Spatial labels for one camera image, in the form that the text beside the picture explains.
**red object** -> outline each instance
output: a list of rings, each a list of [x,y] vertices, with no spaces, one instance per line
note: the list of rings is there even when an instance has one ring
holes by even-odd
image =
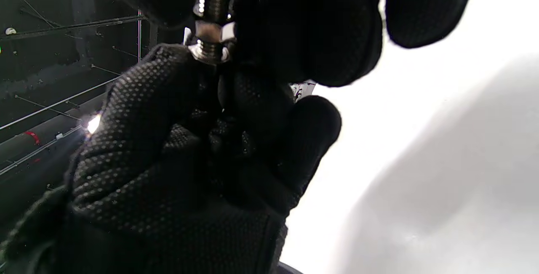
[[[34,132],[32,132],[32,131],[27,131],[27,132],[25,132],[25,134],[28,134],[28,135],[32,136],[32,138],[34,138],[35,144],[36,144],[37,146],[39,146],[39,144],[41,143],[41,141],[39,140],[39,137],[38,137]]]

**metal bolt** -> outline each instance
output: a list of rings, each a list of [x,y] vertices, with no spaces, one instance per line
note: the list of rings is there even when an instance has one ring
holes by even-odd
[[[230,1],[197,0],[193,12],[199,18],[195,31],[198,41],[190,48],[195,59],[207,64],[218,64],[229,59],[229,52],[223,46],[221,31],[223,25],[231,21]]]

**dotted grip glove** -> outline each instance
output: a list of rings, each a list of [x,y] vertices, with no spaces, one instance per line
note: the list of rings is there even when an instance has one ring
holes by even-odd
[[[218,84],[185,46],[159,45],[124,73],[65,186],[4,243],[6,273],[273,273],[341,120],[249,69]]]

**black glove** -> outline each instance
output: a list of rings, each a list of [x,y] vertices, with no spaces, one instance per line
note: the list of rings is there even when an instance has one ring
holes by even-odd
[[[285,218],[341,120],[255,75],[226,74],[223,111],[212,69],[157,46],[110,89],[65,185],[4,243],[6,273],[273,273]]]
[[[154,22],[181,25],[195,0],[127,0]],[[445,38],[468,0],[386,0],[387,32],[418,48]],[[382,50],[379,0],[239,0],[235,60],[260,58],[258,73],[286,82],[343,86],[369,73]]]

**bright light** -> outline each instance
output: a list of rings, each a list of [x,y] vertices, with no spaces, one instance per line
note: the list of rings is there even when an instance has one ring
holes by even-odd
[[[94,132],[97,130],[98,126],[99,126],[99,121],[101,120],[101,115],[96,115],[95,117],[93,117],[89,122],[88,122],[88,127],[86,128],[86,130],[88,130],[88,132],[90,134],[94,134]]]

